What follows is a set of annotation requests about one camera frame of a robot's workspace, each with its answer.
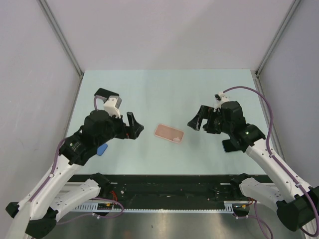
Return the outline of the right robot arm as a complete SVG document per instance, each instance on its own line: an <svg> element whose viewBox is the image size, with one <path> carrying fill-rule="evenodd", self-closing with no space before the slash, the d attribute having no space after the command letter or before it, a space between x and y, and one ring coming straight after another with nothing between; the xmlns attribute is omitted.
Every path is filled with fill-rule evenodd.
<svg viewBox="0 0 319 239"><path fill-rule="evenodd" d="M253 124L246 123L237 101L222 103L219 108L201 106L187 124L210 134L225 133L236 151L252 158L275 184L271 188L247 174L241 174L230 187L230 195L241 200L250 197L273 210L281 223L297 231L319 219L319 189L300 178L274 151L267 149L265 135Z"/></svg>

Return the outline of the black phone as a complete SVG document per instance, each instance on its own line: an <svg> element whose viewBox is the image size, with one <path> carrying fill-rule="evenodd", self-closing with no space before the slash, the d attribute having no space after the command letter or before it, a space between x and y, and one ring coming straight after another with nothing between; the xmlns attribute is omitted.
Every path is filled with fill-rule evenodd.
<svg viewBox="0 0 319 239"><path fill-rule="evenodd" d="M100 99L102 99L103 102L105 102L110 96L119 96L118 93L103 89L103 88L99 88L96 93L94 94L94 97L99 97Z"/></svg>

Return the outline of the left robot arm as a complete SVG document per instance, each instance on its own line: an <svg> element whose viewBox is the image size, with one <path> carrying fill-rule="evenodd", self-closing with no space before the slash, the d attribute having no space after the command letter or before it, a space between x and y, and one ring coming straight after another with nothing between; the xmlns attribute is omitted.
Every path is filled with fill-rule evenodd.
<svg viewBox="0 0 319 239"><path fill-rule="evenodd" d="M123 117L113 116L104 110L93 110L84 124L70 137L60 141L54 161L35 188L21 201L10 202L7 213L12 224L7 239L22 239L29 235L41 239L48 235L64 215L90 199L105 199L112 191L111 182L95 173L78 188L63 196L57 194L98 148L111 139L137 139L144 130L132 112L127 113L128 124Z"/></svg>

